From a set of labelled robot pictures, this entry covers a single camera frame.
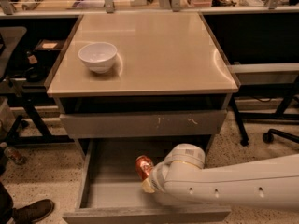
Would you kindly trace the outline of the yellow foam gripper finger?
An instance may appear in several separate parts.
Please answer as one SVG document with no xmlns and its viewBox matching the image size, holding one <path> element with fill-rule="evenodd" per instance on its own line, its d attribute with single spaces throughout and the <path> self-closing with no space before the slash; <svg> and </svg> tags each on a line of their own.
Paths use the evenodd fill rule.
<svg viewBox="0 0 299 224">
<path fill-rule="evenodd" d="M 145 179 L 142 182 L 142 189 L 146 192 L 146 193 L 154 193 L 155 190 L 153 189 L 153 187 L 151 186 L 150 182 L 148 181 L 148 179 Z"/>
</svg>

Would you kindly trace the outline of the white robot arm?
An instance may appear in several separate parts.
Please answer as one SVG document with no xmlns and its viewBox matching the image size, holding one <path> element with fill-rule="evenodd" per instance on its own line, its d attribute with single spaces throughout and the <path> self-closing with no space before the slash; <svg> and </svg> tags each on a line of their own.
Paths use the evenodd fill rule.
<svg viewBox="0 0 299 224">
<path fill-rule="evenodd" d="M 179 144 L 162 162 L 153 164 L 142 156 L 135 167 L 147 193 L 166 193 L 198 203 L 299 210 L 298 154 L 206 168 L 203 149 Z"/>
</svg>

